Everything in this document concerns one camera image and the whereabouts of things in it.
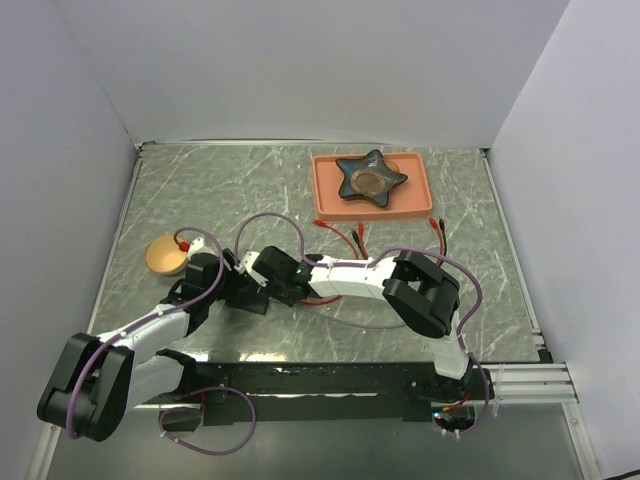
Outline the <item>black network switch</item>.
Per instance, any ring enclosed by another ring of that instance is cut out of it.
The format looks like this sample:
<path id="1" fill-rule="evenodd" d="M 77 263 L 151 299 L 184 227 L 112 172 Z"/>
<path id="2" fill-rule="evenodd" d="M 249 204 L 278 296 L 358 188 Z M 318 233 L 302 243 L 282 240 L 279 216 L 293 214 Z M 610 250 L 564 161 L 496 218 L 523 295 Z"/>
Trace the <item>black network switch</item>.
<path id="1" fill-rule="evenodd" d="M 245 312 L 265 315 L 269 306 L 269 295 L 254 279 L 245 274 L 232 272 L 225 280 L 225 305 Z"/>

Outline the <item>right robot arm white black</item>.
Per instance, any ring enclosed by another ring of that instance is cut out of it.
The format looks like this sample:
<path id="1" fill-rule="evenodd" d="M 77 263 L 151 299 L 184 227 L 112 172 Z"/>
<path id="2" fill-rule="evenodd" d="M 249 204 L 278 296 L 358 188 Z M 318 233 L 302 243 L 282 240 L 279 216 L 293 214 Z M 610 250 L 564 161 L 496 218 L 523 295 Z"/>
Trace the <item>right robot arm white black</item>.
<path id="1" fill-rule="evenodd" d="M 469 355 L 457 332 L 459 282 L 422 253 L 401 250 L 378 261 L 312 255 L 305 261 L 269 246 L 246 252 L 238 270 L 289 306 L 336 296 L 386 302 L 407 327 L 427 339 L 439 391 L 456 399 L 471 388 Z"/>

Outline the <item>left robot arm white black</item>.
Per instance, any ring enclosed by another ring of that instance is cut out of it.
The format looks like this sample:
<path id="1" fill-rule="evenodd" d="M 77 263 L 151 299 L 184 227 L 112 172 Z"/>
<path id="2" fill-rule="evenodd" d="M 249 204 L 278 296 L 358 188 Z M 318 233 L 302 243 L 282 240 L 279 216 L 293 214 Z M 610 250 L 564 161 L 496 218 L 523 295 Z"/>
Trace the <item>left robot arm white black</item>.
<path id="1" fill-rule="evenodd" d="M 211 305 L 224 297 L 234 263 L 228 249 L 220 257 L 196 253 L 185 276 L 149 313 L 151 321 L 135 320 L 97 336 L 73 335 L 37 404 L 37 417 L 101 442 L 139 404 L 164 394 L 190 400 L 198 389 L 197 362 L 167 345 L 204 323 Z"/>

